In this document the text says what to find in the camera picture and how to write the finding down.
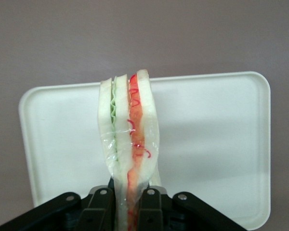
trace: bolt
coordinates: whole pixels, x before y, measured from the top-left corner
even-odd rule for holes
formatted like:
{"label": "bolt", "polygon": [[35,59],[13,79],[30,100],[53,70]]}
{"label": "bolt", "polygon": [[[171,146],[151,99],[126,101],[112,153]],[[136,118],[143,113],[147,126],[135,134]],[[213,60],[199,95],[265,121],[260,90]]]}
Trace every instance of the bolt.
{"label": "bolt", "polygon": [[67,201],[72,201],[74,198],[75,198],[74,196],[68,196],[68,197],[66,198],[66,200],[67,200]]}
{"label": "bolt", "polygon": [[100,195],[105,195],[107,193],[107,190],[103,189],[100,191]]}
{"label": "bolt", "polygon": [[184,194],[180,194],[180,195],[178,195],[178,198],[179,198],[180,200],[182,200],[182,201],[187,200],[187,196],[184,195]]}
{"label": "bolt", "polygon": [[146,191],[146,193],[149,195],[154,195],[155,191],[153,189],[149,189],[148,191]]}

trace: white plastic tray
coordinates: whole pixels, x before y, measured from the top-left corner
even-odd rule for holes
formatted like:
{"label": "white plastic tray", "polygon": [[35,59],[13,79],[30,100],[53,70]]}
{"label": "white plastic tray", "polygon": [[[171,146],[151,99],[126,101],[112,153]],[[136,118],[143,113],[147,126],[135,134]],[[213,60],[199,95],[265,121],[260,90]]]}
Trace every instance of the white plastic tray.
{"label": "white plastic tray", "polygon": [[[168,195],[188,191],[246,229],[270,214],[270,87],[255,72],[151,80]],[[82,197],[108,183],[97,127],[99,83],[38,87],[19,114],[32,196]]]}

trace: sandwich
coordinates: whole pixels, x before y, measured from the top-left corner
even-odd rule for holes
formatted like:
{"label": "sandwich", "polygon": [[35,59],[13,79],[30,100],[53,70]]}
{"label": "sandwich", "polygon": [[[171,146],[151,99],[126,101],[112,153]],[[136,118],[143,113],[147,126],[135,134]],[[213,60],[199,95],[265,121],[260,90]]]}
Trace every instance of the sandwich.
{"label": "sandwich", "polygon": [[159,129],[147,70],[102,81],[98,125],[105,162],[114,179],[116,223],[120,231],[133,231],[137,202],[158,174]]}

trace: gray wall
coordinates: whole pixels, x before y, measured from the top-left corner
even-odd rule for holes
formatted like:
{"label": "gray wall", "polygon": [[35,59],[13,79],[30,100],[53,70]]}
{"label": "gray wall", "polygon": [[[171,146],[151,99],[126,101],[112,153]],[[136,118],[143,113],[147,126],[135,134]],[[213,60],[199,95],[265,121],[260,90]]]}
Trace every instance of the gray wall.
{"label": "gray wall", "polygon": [[0,0],[0,224],[32,208],[20,97],[36,86],[257,71],[271,86],[272,212],[289,230],[289,0]]}

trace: plastic wrap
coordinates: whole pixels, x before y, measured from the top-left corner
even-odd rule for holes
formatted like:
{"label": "plastic wrap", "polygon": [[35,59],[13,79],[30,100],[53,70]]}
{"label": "plastic wrap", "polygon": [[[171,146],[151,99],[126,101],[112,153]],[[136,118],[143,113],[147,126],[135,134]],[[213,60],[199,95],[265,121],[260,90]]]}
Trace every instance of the plastic wrap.
{"label": "plastic wrap", "polygon": [[159,130],[146,70],[101,82],[98,124],[105,162],[115,183],[116,228],[135,230],[137,203],[148,184],[160,185]]}

